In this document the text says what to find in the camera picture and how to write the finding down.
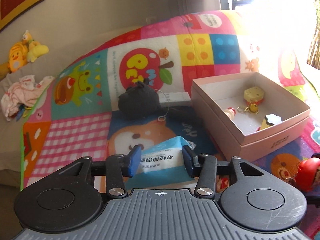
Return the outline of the blue wet wipes pack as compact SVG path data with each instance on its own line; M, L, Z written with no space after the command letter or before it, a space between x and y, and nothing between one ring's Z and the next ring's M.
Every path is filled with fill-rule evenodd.
M195 148L193 142L178 136L144 150L136 175L127 183L147 188L193 181L185 170L183 146Z

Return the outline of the black plush toy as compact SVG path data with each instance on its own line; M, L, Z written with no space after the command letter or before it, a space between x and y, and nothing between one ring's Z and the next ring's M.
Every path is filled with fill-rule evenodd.
M118 108L128 119L146 118L160 109L159 96L148 78L128 87L118 99Z

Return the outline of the white power adapter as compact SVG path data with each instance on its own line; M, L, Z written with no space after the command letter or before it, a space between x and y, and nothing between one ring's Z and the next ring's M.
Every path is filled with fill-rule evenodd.
M192 106L187 92L162 93L158 92L161 107Z

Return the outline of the red hooded doll figure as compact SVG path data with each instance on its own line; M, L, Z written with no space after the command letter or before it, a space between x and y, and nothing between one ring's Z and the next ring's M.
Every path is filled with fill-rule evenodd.
M302 161L296 174L286 179L286 182L300 191L309 192L319 186L319 153Z

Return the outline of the small white red bottle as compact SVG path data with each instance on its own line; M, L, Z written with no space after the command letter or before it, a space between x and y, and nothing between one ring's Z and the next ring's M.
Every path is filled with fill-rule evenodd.
M233 120L236 115L236 110L233 107L225 109L224 112L231 120Z

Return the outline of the pink cardboard box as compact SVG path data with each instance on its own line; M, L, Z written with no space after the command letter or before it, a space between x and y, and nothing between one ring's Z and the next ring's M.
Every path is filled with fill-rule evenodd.
M257 114L240 113L246 105L244 91L258 86L265 95ZM297 139L307 124L310 107L267 77L254 73L194 79L191 87L193 108L226 159L239 156L257 160ZM224 112L233 107L231 120ZM282 123L257 131L264 116L275 114Z

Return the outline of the colourful play mat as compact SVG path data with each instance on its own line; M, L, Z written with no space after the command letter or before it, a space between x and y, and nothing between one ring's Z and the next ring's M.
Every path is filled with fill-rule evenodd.
M319 186L286 182L319 153L318 77L301 72L289 43L267 29L260 43L233 10L177 16L119 35L80 57L44 90L23 126L18 239L319 239ZM119 96L148 78L157 94L187 92L194 79L257 72L306 103L302 134L254 161L226 159L192 106L160 107L130 120ZM105 161L174 137L217 158L214 199L198 178L106 194Z

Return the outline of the yellow white cake toy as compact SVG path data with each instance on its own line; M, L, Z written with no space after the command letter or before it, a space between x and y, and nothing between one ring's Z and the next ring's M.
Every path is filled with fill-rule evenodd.
M262 122L261 126L257 129L257 131L275 126L280 123L282 123L282 118L280 116L275 115L273 113L271 113L269 115L265 115L263 122Z

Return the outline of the pink white crumpled clothes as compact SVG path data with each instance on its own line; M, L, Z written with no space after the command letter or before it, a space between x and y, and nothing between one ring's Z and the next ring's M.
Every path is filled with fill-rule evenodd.
M37 83L35 75L26 75L13 83L1 98L1 109L6 120L10 121L21 105L32 108L53 80L53 76L45 76Z

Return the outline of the yellow plush toy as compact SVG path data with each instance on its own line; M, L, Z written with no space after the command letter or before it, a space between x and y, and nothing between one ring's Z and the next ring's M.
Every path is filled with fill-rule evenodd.
M46 45L40 44L35 41L32 35L26 30L22 36L22 43L27 46L27 62L34 62L36 59L49 52L49 48Z

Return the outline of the orange duck plush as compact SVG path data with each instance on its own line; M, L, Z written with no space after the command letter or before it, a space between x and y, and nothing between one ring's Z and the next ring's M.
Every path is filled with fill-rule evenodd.
M15 43L9 50L9 70L14 73L27 64L28 48L22 42Z

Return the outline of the yellow cheese keychain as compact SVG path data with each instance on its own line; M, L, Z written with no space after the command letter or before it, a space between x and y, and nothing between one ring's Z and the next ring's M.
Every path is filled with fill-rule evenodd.
M264 99L265 92L260 87L251 87L244 91L244 100L247 104L256 103L259 105Z

